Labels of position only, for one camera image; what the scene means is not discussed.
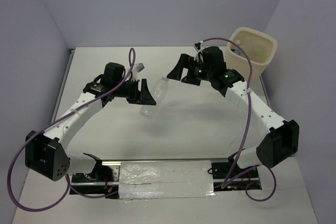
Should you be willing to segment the clear bottle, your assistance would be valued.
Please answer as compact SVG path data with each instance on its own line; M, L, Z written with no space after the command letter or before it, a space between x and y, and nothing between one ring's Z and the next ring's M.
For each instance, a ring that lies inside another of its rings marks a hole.
M154 118L168 89L169 89L169 79L166 77L162 77L161 79L159 79L151 89L151 95L154 98L156 105L143 105L139 111L139 114L145 119Z

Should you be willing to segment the blue label Pocari bottle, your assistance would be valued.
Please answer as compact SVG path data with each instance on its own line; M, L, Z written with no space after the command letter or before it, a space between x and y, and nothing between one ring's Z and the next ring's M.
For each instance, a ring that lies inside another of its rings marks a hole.
M234 40L234 43L237 44L237 45L239 45L239 46L241 46L241 40ZM242 55L241 50L240 50L238 47L236 47L236 46L232 46L232 47L231 47L231 51L232 51L233 53L239 55L239 56Z

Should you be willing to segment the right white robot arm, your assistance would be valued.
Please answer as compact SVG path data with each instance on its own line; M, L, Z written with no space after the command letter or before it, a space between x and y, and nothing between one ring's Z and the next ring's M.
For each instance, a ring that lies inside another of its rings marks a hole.
M205 48L197 57L181 54L167 78L195 86L208 81L212 88L245 110L250 120L256 123L263 139L258 146L231 156L234 161L228 164L228 171L233 177L240 177L251 166L273 168L297 152L298 123L279 116L250 89L242 75L228 69L218 47Z

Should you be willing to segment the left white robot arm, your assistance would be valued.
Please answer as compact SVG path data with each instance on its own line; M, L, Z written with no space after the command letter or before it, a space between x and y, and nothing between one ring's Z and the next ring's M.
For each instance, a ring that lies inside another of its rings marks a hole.
M127 80L123 65L108 63L103 74L86 84L77 101L64 113L63 120L40 134L31 131L27 135L26 167L53 181L78 173L90 181L99 180L103 174L100 158L89 153L66 153L66 149L85 123L114 98L125 98L129 104L156 105L146 79L136 78L143 69L142 63L134 65Z

